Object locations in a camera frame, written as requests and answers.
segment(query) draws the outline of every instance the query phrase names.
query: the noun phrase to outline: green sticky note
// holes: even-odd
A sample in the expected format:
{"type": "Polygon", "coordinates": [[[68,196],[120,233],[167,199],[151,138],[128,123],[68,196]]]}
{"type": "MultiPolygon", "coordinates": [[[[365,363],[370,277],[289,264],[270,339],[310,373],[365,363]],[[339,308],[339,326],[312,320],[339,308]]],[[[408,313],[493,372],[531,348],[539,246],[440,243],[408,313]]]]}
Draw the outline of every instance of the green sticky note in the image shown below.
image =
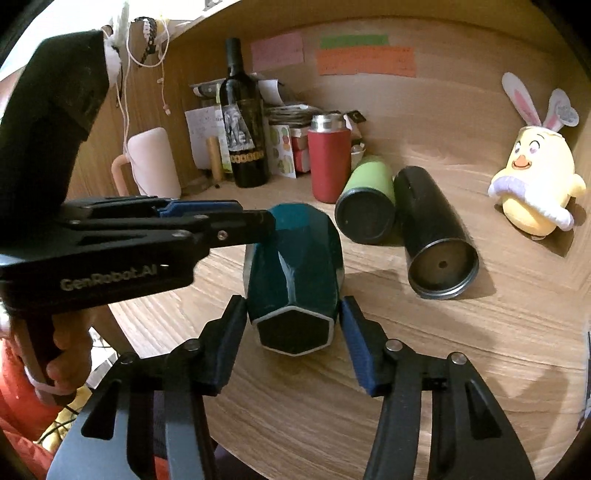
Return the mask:
{"type": "Polygon", "coordinates": [[[322,37],[320,48],[360,47],[367,45],[388,45],[387,35],[336,35],[333,37],[322,37]]]}

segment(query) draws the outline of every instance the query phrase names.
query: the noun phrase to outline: plush chick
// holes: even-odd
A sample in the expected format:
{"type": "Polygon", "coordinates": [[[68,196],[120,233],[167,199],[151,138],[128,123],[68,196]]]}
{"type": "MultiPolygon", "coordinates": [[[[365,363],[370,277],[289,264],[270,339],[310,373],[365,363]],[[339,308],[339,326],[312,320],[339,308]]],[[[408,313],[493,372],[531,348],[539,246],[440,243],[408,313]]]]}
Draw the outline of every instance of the plush chick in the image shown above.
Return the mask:
{"type": "MultiPolygon", "coordinates": [[[[505,176],[522,180],[527,187],[545,196],[548,204],[553,200],[563,209],[571,197],[586,191],[584,180],[574,172],[573,155],[564,137],[543,127],[524,127],[519,131],[506,167],[493,177],[492,184],[505,176]]],[[[546,236],[556,228],[555,221],[540,212],[542,205],[527,205],[515,192],[500,197],[504,214],[520,230],[546,236]]],[[[570,219],[564,227],[572,227],[570,219]]]]}
{"type": "Polygon", "coordinates": [[[513,225],[536,238],[550,234],[557,226],[570,230],[574,219],[566,204],[571,197],[585,193],[586,186],[574,172],[573,154],[558,130],[563,125],[575,126],[578,114],[568,96],[556,89],[542,126],[519,78],[505,73],[503,87],[528,126],[519,131],[507,165],[493,177],[488,193],[500,198],[513,225]]]}

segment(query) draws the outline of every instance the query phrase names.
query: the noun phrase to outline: orange clothing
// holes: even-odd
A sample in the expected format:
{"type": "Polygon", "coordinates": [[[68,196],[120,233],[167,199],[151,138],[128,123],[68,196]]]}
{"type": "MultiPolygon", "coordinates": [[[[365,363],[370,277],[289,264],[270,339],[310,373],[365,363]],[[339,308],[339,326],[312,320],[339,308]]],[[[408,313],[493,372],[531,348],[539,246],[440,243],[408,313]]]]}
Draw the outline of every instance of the orange clothing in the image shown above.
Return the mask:
{"type": "MultiPolygon", "coordinates": [[[[49,407],[37,398],[22,360],[9,342],[0,340],[0,429],[38,480],[45,480],[53,455],[33,442],[60,411],[61,407],[49,407]]],[[[167,480],[167,463],[160,458],[155,463],[158,480],[167,480]]]]}

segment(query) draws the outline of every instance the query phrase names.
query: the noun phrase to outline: screw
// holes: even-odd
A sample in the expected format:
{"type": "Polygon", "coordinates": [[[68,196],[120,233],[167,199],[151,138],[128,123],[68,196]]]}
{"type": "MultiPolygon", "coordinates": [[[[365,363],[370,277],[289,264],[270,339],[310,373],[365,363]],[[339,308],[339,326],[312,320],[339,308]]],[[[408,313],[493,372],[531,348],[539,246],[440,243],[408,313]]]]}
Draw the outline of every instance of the screw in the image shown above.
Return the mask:
{"type": "Polygon", "coordinates": [[[452,362],[454,362],[456,365],[465,365],[466,362],[468,361],[466,355],[464,355],[463,353],[460,352],[453,352],[452,353],[452,362]]]}
{"type": "Polygon", "coordinates": [[[134,362],[134,360],[135,360],[135,355],[131,352],[124,353],[123,355],[121,355],[121,357],[119,357],[119,362],[124,365],[132,364],[134,362]]]}
{"type": "Polygon", "coordinates": [[[399,352],[403,347],[404,345],[400,340],[391,339],[386,342],[386,350],[389,350],[390,352],[399,352]]]}
{"type": "Polygon", "coordinates": [[[199,350],[201,348],[201,343],[199,342],[198,338],[191,338],[190,340],[187,340],[184,343],[183,348],[187,352],[194,352],[194,351],[199,350]]]}

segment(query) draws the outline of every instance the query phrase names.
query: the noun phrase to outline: red container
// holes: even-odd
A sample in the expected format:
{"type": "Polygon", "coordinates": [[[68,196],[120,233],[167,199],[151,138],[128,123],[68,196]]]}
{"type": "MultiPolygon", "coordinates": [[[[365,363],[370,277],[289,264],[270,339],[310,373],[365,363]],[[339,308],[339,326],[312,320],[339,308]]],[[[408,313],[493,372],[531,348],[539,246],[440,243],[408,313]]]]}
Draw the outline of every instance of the red container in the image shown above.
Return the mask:
{"type": "Polygon", "coordinates": [[[316,115],[308,131],[312,193],[323,203],[336,203],[351,176],[351,131],[343,115],[316,115]]]}

